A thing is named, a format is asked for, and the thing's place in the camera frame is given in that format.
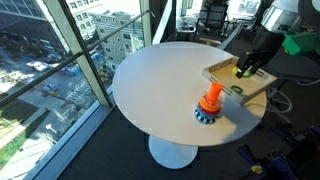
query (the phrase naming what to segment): cable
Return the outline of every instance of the cable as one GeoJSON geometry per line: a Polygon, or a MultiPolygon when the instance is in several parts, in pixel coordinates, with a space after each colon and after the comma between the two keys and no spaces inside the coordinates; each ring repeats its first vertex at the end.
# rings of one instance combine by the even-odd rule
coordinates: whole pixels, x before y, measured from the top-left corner
{"type": "Polygon", "coordinates": [[[316,81],[313,81],[313,82],[311,82],[311,83],[303,83],[303,82],[298,81],[298,80],[296,80],[296,82],[297,82],[297,84],[299,84],[300,86],[311,86],[311,85],[315,85],[315,84],[319,83],[319,82],[320,82],[320,79],[318,79],[318,80],[316,80],[316,81]]]}

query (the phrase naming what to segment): gray carpet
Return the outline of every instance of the gray carpet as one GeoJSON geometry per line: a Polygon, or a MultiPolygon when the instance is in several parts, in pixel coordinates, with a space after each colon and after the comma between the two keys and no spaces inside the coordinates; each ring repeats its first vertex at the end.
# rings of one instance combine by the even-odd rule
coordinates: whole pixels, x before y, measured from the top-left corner
{"type": "MultiPolygon", "coordinates": [[[[237,39],[229,49],[241,52],[251,43],[245,37],[237,39]]],[[[320,86],[303,87],[289,81],[283,91],[293,101],[294,108],[286,116],[292,120],[291,130],[303,130],[320,124],[318,110],[320,86]]],[[[243,138],[229,144],[200,147],[195,160],[183,169],[170,170],[158,165],[148,148],[148,135],[133,126],[115,108],[101,127],[77,154],[59,179],[110,180],[232,180],[246,175],[249,167],[237,153],[240,145],[248,144],[257,157],[266,155],[281,144],[281,139],[268,129],[280,120],[266,113],[265,127],[255,129],[243,138]]]]}

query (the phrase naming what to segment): car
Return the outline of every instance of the car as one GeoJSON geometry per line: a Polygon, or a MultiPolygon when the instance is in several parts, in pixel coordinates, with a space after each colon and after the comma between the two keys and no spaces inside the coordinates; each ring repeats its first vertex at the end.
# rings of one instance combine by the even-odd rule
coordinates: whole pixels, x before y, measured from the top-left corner
{"type": "Polygon", "coordinates": [[[27,63],[28,66],[31,66],[33,69],[43,72],[48,69],[48,64],[41,61],[33,61],[27,63]]]}

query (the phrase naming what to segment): table top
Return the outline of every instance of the table top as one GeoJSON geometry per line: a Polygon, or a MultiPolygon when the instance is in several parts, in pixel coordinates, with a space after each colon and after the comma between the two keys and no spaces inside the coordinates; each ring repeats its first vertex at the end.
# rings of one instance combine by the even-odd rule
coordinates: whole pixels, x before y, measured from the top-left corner
{"type": "Polygon", "coordinates": [[[219,145],[250,132],[261,121],[267,100],[261,93],[240,106],[222,93],[221,117],[199,123],[194,110],[211,82],[204,68],[233,55],[191,42],[145,47],[127,57],[113,78],[113,95],[124,116],[142,131],[173,143],[219,145]]]}

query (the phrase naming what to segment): green part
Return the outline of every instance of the green part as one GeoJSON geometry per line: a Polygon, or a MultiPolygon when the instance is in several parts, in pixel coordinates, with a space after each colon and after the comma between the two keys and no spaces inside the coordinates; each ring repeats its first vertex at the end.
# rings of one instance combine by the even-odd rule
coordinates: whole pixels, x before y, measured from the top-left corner
{"type": "Polygon", "coordinates": [[[285,34],[282,46],[288,54],[297,55],[320,48],[320,33],[285,34]]]}

